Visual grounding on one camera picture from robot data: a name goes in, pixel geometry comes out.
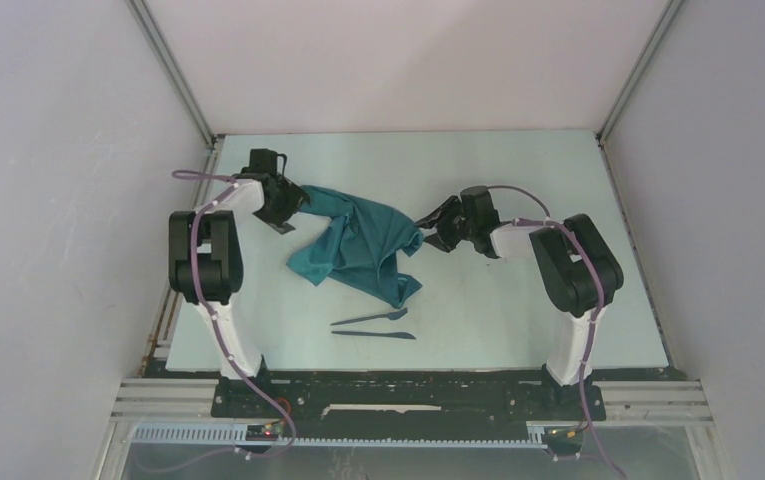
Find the teal cloth napkin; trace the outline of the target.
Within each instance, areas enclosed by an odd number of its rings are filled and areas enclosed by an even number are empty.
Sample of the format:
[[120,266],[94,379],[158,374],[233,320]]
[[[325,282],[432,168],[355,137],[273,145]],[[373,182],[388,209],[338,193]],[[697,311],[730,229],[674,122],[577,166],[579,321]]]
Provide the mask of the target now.
[[336,190],[305,185],[309,201],[300,211],[325,217],[328,226],[309,245],[295,251],[287,267],[318,286],[327,279],[401,308],[422,289],[402,273],[398,255],[414,255],[424,234],[401,211]]

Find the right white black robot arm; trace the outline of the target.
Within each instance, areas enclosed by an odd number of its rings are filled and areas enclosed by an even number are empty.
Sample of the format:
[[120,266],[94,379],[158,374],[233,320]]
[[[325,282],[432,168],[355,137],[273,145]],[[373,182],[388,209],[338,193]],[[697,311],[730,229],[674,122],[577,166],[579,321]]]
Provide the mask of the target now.
[[[492,197],[498,190],[528,197],[543,217],[501,219]],[[521,187],[476,185],[445,199],[415,226],[430,232],[428,244],[447,253],[468,242],[490,259],[534,255],[545,292],[564,315],[544,364],[553,382],[541,388],[539,402],[551,417],[568,416],[580,403],[574,385],[591,374],[600,318],[624,284],[622,267],[591,218],[578,214],[558,221],[546,203]]]

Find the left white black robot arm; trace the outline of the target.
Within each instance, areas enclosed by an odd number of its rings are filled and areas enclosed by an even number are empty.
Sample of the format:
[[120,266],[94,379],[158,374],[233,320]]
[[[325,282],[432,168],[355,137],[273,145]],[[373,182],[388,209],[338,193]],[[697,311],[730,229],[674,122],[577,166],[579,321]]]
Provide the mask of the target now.
[[245,275],[238,226],[255,218],[280,235],[295,230],[289,220],[310,202],[285,174],[288,156],[258,148],[232,175],[175,170],[179,180],[211,180],[225,188],[213,199],[169,217],[168,280],[172,290],[195,306],[221,356],[221,375],[243,380],[235,402],[250,416],[262,416],[274,403],[273,388],[253,378],[264,362],[252,338],[240,331],[233,301]]

